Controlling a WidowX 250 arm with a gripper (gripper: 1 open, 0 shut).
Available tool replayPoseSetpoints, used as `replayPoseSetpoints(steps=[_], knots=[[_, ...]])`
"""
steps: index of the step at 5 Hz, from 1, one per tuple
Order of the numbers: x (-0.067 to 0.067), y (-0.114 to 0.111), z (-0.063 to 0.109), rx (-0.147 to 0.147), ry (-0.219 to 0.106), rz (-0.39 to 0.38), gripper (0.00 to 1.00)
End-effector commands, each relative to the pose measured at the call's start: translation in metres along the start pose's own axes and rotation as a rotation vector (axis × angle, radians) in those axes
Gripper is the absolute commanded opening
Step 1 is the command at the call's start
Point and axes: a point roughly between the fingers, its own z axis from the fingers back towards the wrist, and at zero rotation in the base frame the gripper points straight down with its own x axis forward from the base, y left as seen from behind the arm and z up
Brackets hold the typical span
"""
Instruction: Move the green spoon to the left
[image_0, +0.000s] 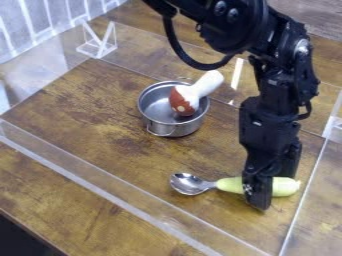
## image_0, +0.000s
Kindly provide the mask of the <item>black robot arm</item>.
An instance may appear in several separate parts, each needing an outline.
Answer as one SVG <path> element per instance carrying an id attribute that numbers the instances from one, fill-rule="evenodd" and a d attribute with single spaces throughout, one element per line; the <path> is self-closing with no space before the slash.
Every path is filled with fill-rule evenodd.
<path id="1" fill-rule="evenodd" d="M 209 71 L 249 52 L 260 90 L 240 108 L 240 143 L 248 151 L 242 186 L 248 203 L 271 207 L 273 182 L 293 178 L 301 160 L 300 121 L 311 114 L 320 79 L 313 68 L 313 46 L 305 25 L 269 6 L 268 0 L 142 0 L 164 19 L 172 47 L 182 61 Z M 193 59 L 178 41 L 173 18 L 185 15 L 210 47 L 225 54 L 205 64 Z"/>

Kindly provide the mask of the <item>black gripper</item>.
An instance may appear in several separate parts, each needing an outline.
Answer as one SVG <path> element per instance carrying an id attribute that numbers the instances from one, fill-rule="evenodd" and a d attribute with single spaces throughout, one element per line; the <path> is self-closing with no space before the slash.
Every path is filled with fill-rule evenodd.
<path id="1" fill-rule="evenodd" d="M 248 98 L 240 109 L 240 143 L 248 151 L 244 169 L 244 192 L 248 203 L 269 209 L 273 177 L 295 178 L 303 154 L 299 138 L 299 107 L 268 105 L 260 97 Z"/>

